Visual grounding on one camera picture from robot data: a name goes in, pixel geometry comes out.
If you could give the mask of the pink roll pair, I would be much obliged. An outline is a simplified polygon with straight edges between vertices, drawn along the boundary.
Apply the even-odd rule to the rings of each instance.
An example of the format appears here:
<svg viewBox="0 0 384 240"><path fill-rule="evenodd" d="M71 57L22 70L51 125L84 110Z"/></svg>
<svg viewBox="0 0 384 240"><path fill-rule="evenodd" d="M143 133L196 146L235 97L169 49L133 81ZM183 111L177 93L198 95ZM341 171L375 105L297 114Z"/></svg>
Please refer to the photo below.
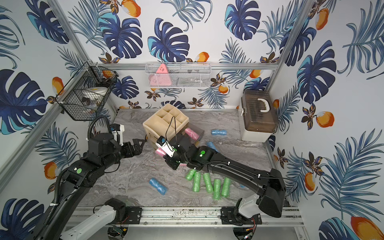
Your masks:
<svg viewBox="0 0 384 240"><path fill-rule="evenodd" d="M194 141L197 141L200 138L200 135L191 128L186 128L185 133Z"/></svg>

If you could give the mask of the clear top drawer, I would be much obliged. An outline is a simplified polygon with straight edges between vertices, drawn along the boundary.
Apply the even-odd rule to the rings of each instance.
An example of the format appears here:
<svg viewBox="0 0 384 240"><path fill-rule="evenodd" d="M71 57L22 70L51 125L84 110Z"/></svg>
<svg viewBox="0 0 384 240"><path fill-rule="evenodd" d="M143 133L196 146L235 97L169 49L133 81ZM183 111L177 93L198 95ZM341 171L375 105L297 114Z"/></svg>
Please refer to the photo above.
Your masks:
<svg viewBox="0 0 384 240"><path fill-rule="evenodd" d="M196 147L199 146L205 131L201 128L189 123L185 127L183 127L179 133L190 140Z"/></svg>

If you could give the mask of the beige drawer organizer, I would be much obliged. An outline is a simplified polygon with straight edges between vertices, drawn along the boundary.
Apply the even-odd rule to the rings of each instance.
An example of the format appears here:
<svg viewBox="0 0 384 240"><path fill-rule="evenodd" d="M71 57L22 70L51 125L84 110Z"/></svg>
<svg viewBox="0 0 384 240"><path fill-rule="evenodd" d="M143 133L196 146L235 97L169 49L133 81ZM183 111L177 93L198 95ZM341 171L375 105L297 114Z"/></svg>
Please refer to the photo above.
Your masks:
<svg viewBox="0 0 384 240"><path fill-rule="evenodd" d="M150 145L157 149L156 142L160 137L167 137L171 140L185 129L190 119L178 108L166 104L155 112L143 123L144 130Z"/></svg>

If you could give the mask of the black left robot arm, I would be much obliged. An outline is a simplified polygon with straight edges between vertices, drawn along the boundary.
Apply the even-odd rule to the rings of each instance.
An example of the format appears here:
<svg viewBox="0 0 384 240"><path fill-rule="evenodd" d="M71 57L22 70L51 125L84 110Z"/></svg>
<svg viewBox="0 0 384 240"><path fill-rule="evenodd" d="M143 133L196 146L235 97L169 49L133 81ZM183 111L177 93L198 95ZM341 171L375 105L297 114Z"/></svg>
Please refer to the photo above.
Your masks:
<svg viewBox="0 0 384 240"><path fill-rule="evenodd" d="M84 156L64 169L57 177L54 199L29 240L58 240L80 201L106 173L106 169L122 159L142 153L146 139L133 139L120 144L111 133L101 133L88 140Z"/></svg>

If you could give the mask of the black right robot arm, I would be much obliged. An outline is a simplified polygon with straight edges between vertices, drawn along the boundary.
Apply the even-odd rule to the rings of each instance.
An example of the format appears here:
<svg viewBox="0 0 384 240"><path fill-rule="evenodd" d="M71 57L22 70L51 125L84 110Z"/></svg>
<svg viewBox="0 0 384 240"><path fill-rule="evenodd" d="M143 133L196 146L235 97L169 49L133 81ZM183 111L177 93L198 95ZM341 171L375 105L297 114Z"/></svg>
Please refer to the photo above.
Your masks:
<svg viewBox="0 0 384 240"><path fill-rule="evenodd" d="M207 146L191 145L184 148L178 145L171 156L164 159L169 167L176 170L180 164L196 171L212 172L235 181L251 191L254 195L242 199L238 213L246 218L264 213L280 218L286 195L286 186L281 172L272 168L270 171L258 170L225 157Z"/></svg>

